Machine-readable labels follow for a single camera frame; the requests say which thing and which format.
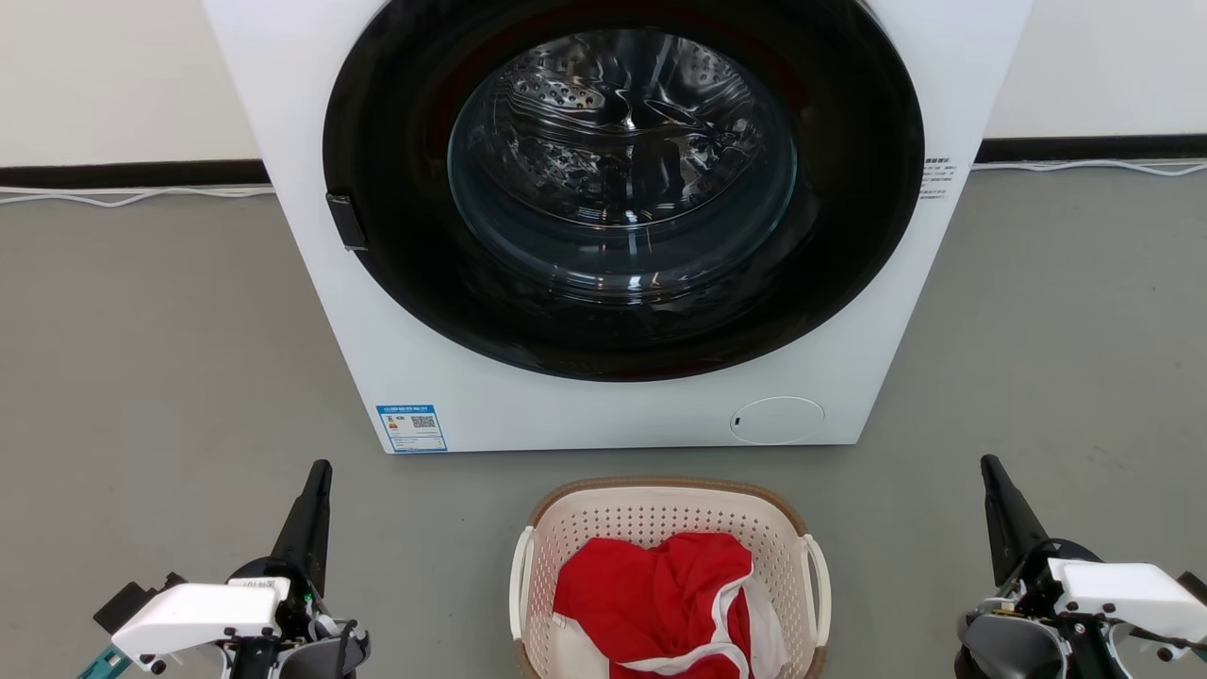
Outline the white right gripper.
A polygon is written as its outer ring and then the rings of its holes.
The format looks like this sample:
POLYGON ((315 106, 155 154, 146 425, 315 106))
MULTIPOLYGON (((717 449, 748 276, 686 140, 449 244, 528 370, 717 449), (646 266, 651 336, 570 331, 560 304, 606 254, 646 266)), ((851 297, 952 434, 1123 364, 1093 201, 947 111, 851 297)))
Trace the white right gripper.
POLYGON ((1133 637, 1158 650, 1205 649, 1205 584, 1147 562, 1103 562, 1049 540, 996 455, 982 455, 984 516, 1001 614, 1039 624, 1066 649, 1133 637))

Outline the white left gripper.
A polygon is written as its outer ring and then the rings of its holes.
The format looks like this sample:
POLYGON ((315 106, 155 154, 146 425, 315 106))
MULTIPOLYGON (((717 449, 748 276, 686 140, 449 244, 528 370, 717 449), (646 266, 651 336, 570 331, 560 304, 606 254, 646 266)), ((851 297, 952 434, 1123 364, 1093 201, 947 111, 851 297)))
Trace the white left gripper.
POLYGON ((111 599, 112 644, 158 673, 167 657, 202 646, 218 649, 233 667, 255 640, 275 654, 323 640, 332 480, 330 461, 315 460, 272 557, 251 560, 225 583, 189 583, 173 572, 162 589, 126 585, 111 599))

